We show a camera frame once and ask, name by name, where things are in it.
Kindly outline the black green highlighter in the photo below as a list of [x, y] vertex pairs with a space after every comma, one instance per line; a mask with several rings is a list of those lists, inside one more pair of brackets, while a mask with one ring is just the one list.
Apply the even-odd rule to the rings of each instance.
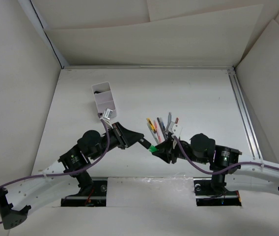
[[149, 147], [152, 145], [148, 140], [145, 138], [142, 138], [139, 140], [139, 143], [146, 149], [149, 149]]

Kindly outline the clear green pen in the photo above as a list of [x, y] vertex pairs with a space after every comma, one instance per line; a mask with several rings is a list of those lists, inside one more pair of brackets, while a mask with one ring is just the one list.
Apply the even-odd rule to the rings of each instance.
[[159, 142], [159, 139], [158, 139], [158, 137], [157, 137], [157, 134], [156, 134], [151, 128], [149, 128], [149, 129], [150, 129], [150, 132], [151, 132], [151, 134], [152, 134], [152, 136], [153, 136], [155, 142], [156, 142], [157, 144], [159, 144], [160, 142]]

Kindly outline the light blue mechanical pencil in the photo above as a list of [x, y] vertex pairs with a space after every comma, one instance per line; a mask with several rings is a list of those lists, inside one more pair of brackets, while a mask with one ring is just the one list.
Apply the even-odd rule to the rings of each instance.
[[168, 117], [167, 117], [166, 131], [168, 131], [168, 128], [169, 128], [169, 126], [170, 126], [171, 121], [172, 121], [172, 113], [169, 112], [169, 113], [168, 113]]

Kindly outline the green highlighter cap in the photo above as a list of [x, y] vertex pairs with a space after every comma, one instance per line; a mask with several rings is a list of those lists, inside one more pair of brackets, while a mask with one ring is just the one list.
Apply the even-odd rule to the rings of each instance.
[[153, 146], [153, 145], [151, 145], [151, 146], [149, 147], [148, 150], [149, 150], [151, 153], [158, 151], [158, 149], [157, 149], [155, 146]]

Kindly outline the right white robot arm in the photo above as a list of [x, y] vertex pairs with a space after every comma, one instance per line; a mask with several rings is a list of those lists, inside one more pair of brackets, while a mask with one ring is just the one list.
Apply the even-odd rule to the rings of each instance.
[[279, 195], [279, 164], [244, 155], [239, 150], [217, 145], [215, 140], [200, 133], [189, 142], [173, 134], [157, 145], [152, 155], [168, 164], [177, 159], [188, 161], [198, 171], [210, 175], [212, 192], [255, 191]]

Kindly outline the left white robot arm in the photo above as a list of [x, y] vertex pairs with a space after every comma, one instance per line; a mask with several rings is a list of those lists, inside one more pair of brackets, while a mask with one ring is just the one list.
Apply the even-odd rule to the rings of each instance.
[[139, 143], [150, 149], [143, 134], [119, 122], [105, 127], [101, 135], [86, 131], [69, 151], [42, 172], [0, 187], [0, 217], [4, 229], [13, 229], [39, 208], [72, 194], [89, 194], [94, 182], [87, 170], [114, 148], [126, 149]]

